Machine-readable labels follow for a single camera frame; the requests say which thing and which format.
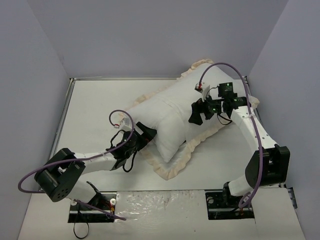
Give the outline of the white pillowcase with cream ruffle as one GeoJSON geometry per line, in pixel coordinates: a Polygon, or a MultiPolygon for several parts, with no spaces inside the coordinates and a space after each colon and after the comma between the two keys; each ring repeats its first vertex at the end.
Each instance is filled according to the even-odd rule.
{"type": "Polygon", "coordinates": [[[212,88],[210,95],[217,98],[218,93],[214,88],[220,83],[233,83],[233,90],[238,96],[245,96],[243,83],[239,79],[232,79],[217,66],[210,67],[213,63],[210,59],[203,59],[191,65],[183,72],[174,83],[171,83],[157,91],[139,96],[128,108],[129,109],[148,99],[155,98],[162,100],[173,107],[184,122],[186,140],[179,147],[176,154],[169,162],[164,162],[159,154],[154,140],[141,150],[143,158],[153,166],[153,170],[164,180],[176,177],[182,171],[192,157],[196,147],[210,136],[217,133],[226,124],[226,120],[219,122],[216,117],[205,120],[202,125],[189,123],[192,113],[191,105],[202,97],[202,94],[195,90],[197,83],[209,84],[212,88]]]}

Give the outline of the white pillow insert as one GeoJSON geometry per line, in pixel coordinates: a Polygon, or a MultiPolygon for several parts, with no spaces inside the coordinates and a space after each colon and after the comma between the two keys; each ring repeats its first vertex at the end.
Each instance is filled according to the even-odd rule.
{"type": "Polygon", "coordinates": [[[186,140],[185,124],[178,112],[157,98],[150,98],[128,109],[137,123],[157,131],[154,142],[163,161],[168,163],[186,140]]]}

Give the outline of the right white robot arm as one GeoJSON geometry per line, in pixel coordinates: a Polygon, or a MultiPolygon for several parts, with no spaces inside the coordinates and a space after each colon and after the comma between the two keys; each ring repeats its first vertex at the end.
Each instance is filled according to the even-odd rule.
{"type": "Polygon", "coordinates": [[[212,88],[205,83],[197,83],[195,90],[201,98],[191,104],[190,124],[201,126],[213,116],[226,114],[227,119],[236,124],[247,141],[252,157],[244,174],[227,182],[222,189],[222,202],[229,207],[253,196],[259,187],[284,183],[290,161],[290,151],[280,146],[263,128],[249,102],[249,95],[238,96],[232,82],[216,86],[217,98],[212,98],[212,88]]]}

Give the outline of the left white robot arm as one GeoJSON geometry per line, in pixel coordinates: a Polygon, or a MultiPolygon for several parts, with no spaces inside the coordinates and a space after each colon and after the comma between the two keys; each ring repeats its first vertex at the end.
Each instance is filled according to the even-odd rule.
{"type": "Polygon", "coordinates": [[[97,208],[101,203],[100,192],[80,177],[91,172],[124,168],[127,160],[134,160],[137,152],[157,135],[155,129],[141,122],[132,124],[128,118],[116,127],[122,134],[118,144],[112,144],[100,153],[82,154],[62,148],[34,175],[34,180],[53,202],[68,198],[81,201],[89,209],[97,208]]]}

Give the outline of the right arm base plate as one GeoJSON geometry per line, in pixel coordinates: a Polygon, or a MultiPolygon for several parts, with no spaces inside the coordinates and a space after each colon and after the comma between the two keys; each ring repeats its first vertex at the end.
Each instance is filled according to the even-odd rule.
{"type": "Polygon", "coordinates": [[[210,190],[205,192],[207,217],[209,220],[242,220],[254,219],[254,211],[251,206],[239,207],[241,197],[232,197],[227,203],[223,191],[210,190]]]}

